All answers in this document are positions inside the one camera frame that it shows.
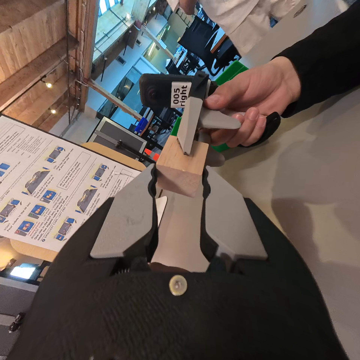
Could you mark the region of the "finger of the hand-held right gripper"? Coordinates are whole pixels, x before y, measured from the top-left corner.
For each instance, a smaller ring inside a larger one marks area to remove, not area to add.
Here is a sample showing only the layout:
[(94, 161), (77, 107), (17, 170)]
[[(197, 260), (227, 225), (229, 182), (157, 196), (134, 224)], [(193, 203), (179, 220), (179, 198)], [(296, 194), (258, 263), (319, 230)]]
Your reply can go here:
[(208, 147), (206, 155), (206, 166), (221, 167), (225, 163), (225, 157), (217, 152), (212, 146)]
[(189, 97), (186, 101), (177, 132), (178, 143), (185, 155), (191, 154), (191, 148), (198, 127), (202, 107), (203, 100), (200, 98)]

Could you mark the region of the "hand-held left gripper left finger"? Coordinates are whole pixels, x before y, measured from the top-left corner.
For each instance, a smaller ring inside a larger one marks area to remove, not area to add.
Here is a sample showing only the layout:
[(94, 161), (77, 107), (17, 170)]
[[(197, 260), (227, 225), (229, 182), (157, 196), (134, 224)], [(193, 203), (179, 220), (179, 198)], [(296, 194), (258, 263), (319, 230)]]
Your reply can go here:
[(158, 246), (156, 166), (151, 164), (114, 197), (90, 256), (94, 259), (143, 257)]

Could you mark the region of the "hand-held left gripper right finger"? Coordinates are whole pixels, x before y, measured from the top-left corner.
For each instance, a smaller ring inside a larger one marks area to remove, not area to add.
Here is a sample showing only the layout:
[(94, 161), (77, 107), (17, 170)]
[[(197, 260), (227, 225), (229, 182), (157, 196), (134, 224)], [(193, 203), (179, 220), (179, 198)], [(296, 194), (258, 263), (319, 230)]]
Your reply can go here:
[(243, 195), (209, 166), (204, 169), (202, 185), (200, 249), (204, 257), (208, 261), (216, 257), (267, 260)]

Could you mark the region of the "medium wooden cube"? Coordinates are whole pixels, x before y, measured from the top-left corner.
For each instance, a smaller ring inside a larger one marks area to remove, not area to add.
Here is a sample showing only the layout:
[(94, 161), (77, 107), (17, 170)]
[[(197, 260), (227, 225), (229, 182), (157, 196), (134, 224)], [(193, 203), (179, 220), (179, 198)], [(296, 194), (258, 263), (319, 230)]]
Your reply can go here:
[(202, 180), (207, 143), (194, 141), (190, 155), (182, 152), (176, 136), (169, 136), (156, 162), (159, 188), (194, 198)]

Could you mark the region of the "green plastic bin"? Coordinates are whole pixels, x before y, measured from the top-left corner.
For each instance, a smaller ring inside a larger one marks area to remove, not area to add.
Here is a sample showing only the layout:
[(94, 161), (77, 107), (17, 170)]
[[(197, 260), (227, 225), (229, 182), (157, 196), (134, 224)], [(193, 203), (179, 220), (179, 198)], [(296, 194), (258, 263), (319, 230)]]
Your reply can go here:
[[(234, 61), (231, 65), (229, 65), (229, 67), (223, 71), (222, 74), (220, 74), (216, 79), (215, 82), (218, 86), (230, 81), (231, 79), (233, 79), (234, 77), (236, 77), (238, 74), (244, 72), (248, 70), (248, 68), (243, 65), (241, 62), (239, 61)], [(179, 125), (181, 123), (181, 117), (178, 117), (174, 127), (170, 133), (171, 136), (176, 136), (178, 134), (178, 129), (179, 129)], [(230, 149), (226, 144), (222, 144), (219, 146), (212, 146), (213, 149), (219, 153), (224, 152), (228, 149)]]

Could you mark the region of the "person's right forearm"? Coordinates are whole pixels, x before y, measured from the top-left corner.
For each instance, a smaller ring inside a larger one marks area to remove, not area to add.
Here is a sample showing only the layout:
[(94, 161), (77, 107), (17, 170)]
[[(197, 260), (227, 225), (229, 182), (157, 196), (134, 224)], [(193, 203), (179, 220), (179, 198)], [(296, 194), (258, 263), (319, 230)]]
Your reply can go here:
[(280, 52), (293, 65), (300, 82), (299, 98), (286, 107), (288, 118), (360, 84), (360, 4)]

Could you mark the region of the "grey desk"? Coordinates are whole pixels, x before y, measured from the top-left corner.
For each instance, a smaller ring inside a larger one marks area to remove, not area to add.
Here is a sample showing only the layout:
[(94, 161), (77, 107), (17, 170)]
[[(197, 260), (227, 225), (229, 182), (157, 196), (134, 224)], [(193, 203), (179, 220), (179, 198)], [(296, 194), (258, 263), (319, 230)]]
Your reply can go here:
[(312, 272), (336, 333), (359, 359), (359, 88), (281, 121), (214, 170), (287, 236)]

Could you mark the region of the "person's right hand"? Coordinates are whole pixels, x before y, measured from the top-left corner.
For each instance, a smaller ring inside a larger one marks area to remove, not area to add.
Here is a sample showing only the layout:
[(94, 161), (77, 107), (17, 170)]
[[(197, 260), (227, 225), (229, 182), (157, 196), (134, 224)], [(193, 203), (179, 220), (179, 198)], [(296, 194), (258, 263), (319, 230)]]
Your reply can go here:
[(208, 133), (211, 145), (226, 144), (249, 147), (258, 142), (266, 128), (267, 116), (281, 115), (286, 107), (299, 98), (301, 84), (292, 62), (283, 56), (265, 65), (240, 73), (219, 86), (205, 100), (211, 110), (233, 110), (241, 123), (239, 129), (202, 129)]

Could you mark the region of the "black office chair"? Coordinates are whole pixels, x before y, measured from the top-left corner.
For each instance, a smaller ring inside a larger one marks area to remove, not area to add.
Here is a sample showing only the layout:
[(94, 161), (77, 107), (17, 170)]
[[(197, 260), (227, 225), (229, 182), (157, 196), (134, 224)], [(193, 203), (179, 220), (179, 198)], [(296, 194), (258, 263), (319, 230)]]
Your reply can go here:
[(201, 69), (207, 69), (209, 74), (216, 76), (221, 69), (228, 66), (236, 58), (241, 58), (238, 50), (225, 35), (224, 41), (216, 44), (217, 32), (204, 20), (197, 16), (189, 28), (186, 28), (178, 44), (203, 61)]

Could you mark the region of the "grey panel cabinet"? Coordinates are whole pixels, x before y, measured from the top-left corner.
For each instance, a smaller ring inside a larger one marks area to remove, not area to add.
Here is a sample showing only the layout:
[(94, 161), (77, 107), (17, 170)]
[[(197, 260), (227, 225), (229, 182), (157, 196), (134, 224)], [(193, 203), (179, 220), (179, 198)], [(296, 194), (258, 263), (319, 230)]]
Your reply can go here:
[(143, 155), (148, 143), (145, 139), (105, 116), (92, 132), (88, 142), (101, 144), (137, 161), (142, 160), (139, 155)]
[(7, 359), (16, 343), (21, 324), (13, 331), (10, 327), (16, 322), (16, 317), (29, 310), (37, 290), (37, 285), (0, 278), (0, 359)]

